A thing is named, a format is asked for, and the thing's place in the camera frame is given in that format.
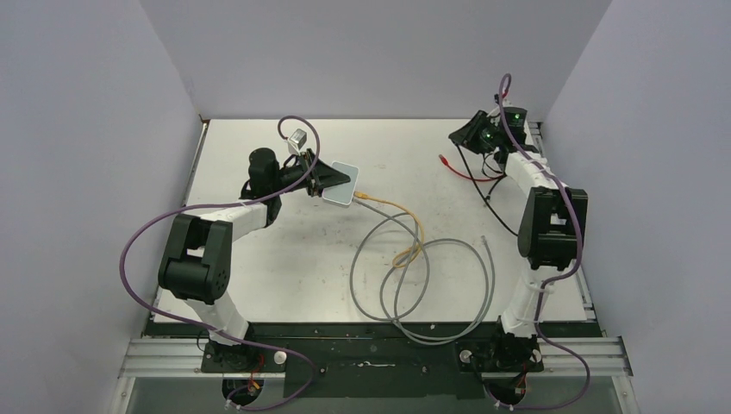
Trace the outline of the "white network switch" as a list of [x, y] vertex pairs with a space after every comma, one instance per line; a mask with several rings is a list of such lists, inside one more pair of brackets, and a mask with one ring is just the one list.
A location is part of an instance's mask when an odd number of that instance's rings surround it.
[[322, 199], [330, 204], [348, 207], [354, 199], [359, 168], [339, 161], [332, 162], [330, 166], [339, 174], [337, 179], [340, 182], [325, 188], [322, 192]]

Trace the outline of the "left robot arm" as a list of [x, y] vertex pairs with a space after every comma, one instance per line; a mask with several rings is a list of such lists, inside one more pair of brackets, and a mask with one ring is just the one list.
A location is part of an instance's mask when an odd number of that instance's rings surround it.
[[201, 216], [176, 215], [162, 255], [159, 286], [196, 312], [210, 339], [225, 346], [225, 362], [238, 372], [254, 365], [257, 348], [244, 339], [249, 322], [227, 292], [234, 242], [273, 224], [283, 193], [304, 189], [311, 197], [341, 205], [353, 199], [358, 167], [327, 164], [310, 149], [294, 158], [294, 165], [280, 166], [270, 148], [252, 151], [241, 202]]

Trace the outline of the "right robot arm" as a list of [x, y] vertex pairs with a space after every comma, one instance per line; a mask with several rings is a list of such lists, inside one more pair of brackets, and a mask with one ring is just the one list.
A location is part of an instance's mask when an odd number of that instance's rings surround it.
[[527, 197], [517, 247], [528, 266], [499, 317], [503, 331], [515, 338], [536, 335], [554, 284], [578, 271], [588, 208], [587, 193], [560, 181], [527, 140], [526, 121], [523, 108], [506, 107], [495, 115], [479, 110], [448, 136], [457, 147], [494, 156]]

